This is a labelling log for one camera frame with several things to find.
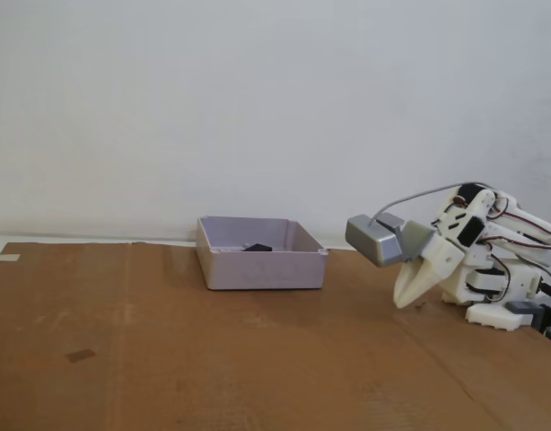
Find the cream gripper body black servo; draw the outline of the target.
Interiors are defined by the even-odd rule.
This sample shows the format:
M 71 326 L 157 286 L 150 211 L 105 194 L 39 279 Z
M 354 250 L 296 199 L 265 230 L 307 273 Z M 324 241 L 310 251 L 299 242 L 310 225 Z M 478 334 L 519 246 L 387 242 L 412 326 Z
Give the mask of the cream gripper body black servo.
M 438 216 L 432 228 L 433 237 L 420 253 L 420 275 L 429 286 L 452 274 L 483 233 L 485 222 L 465 208 L 450 208 Z

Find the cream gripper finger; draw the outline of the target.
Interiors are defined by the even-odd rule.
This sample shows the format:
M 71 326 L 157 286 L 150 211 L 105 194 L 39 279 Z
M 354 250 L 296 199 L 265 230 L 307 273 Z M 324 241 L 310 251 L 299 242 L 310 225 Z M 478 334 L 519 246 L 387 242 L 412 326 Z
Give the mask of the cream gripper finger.
M 395 305 L 399 309 L 409 306 L 420 296 L 437 285 L 440 280 L 441 278 L 431 266 L 421 266 L 414 279 L 408 285 L 406 292 L 402 294 L 399 302 L 395 302 Z
M 422 261 L 417 259 L 406 262 L 401 266 L 394 285 L 393 300 L 395 302 L 400 301 L 400 297 L 406 292 L 408 285 L 418 273 L 421 265 Z

